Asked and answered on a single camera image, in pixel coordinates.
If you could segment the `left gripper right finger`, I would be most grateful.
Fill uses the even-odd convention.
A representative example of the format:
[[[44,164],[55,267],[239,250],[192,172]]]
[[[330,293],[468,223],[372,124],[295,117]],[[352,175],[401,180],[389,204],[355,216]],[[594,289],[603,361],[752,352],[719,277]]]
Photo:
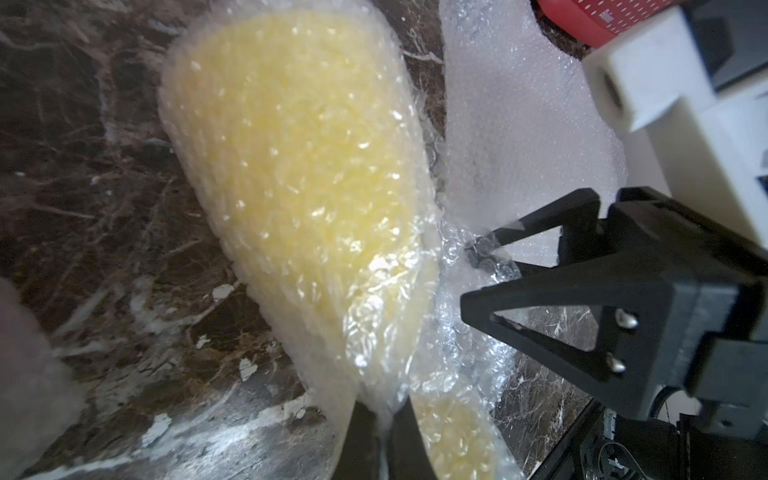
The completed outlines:
[[[410,397],[395,413],[385,452],[391,480],[436,480]]]

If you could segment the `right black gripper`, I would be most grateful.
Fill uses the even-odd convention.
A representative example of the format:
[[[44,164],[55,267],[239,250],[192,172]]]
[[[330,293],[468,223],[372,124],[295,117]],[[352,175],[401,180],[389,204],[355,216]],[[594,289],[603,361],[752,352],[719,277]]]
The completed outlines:
[[[764,440],[766,252],[647,187],[622,189],[602,227],[600,206],[577,189],[469,241],[471,267],[521,277],[462,294],[462,321],[626,418],[671,387],[701,403],[700,430]],[[606,254],[575,264],[602,229]],[[551,232],[558,267],[498,254]]]

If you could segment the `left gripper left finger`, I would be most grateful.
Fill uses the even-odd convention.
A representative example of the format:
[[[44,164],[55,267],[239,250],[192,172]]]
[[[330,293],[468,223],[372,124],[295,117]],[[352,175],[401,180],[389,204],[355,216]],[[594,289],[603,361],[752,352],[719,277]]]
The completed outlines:
[[[376,480],[382,473],[382,445],[376,414],[356,401],[332,480]]]

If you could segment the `clear bubble wrap sheet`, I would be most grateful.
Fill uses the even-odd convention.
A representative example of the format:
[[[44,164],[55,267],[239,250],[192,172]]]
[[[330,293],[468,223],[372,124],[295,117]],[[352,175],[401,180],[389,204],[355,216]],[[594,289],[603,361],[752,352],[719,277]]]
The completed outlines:
[[[623,145],[531,4],[443,1],[439,13],[449,214],[487,232],[579,188],[611,202],[627,179]]]

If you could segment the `yellow bubble glass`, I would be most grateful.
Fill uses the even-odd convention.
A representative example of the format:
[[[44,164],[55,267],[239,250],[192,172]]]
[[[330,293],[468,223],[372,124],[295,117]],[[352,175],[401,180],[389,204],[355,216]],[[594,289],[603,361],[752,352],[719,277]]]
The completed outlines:
[[[407,397],[439,479],[519,479],[494,425],[511,351],[462,294],[395,32],[368,1],[220,1],[171,46],[159,114],[237,278],[340,446],[356,401],[386,436]]]

